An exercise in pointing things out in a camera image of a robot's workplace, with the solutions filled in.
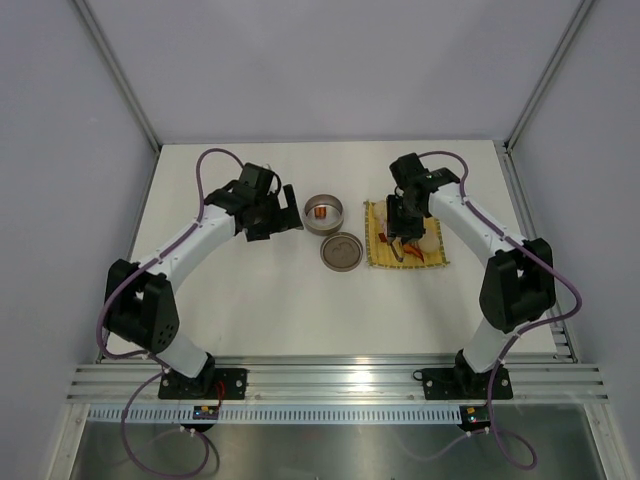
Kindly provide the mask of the metal tongs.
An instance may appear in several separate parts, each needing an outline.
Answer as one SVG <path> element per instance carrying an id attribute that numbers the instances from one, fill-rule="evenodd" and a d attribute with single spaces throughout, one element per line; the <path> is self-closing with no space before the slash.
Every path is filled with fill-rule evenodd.
<path id="1" fill-rule="evenodd" d="M 391 243 L 390 243 L 390 248 L 392 250 L 392 253 L 395 257 L 395 260 L 398 263 L 403 263 L 405 260 L 405 256 L 406 253 L 404 251 L 404 245 L 402 243 L 402 241 L 399 238 L 394 239 Z"/>

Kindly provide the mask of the round metal lunch box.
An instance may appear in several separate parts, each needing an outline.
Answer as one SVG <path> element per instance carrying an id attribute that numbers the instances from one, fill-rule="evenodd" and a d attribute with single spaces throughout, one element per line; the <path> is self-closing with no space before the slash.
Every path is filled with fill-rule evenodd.
<path id="1" fill-rule="evenodd" d="M 330 194 L 310 197 L 303 208 L 305 228 L 314 235 L 329 236 L 337 233 L 344 222 L 342 202 Z"/>

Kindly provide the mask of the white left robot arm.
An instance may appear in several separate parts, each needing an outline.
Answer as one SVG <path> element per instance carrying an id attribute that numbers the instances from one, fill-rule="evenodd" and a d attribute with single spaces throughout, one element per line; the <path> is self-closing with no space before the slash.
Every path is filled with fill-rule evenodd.
<path id="1" fill-rule="evenodd" d="M 214 357 L 180 330 L 177 290 L 218 247 L 237 234 L 247 241 L 302 229 L 292 185 L 281 192 L 217 189 L 202 199 L 196 219 L 144 261 L 118 260 L 107 277 L 103 332 L 118 336 L 159 363 L 163 399 L 204 399 L 222 392 Z"/>

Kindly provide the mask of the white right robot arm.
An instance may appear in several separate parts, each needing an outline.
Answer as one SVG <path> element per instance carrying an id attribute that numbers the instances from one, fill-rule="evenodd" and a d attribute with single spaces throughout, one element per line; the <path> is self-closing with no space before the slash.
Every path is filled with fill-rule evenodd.
<path id="1" fill-rule="evenodd" d="M 387 242 L 407 246 L 435 217 L 448 226 L 484 267 L 479 293 L 482 320 L 471 341 L 446 371 L 451 395 L 462 399 L 487 396 L 493 368 L 516 337 L 516 329 L 539 319 L 556 302 L 552 250 L 543 239 L 511 236 L 495 219 L 474 206 L 460 179 L 447 168 L 392 170 L 395 190 L 387 196 Z"/>

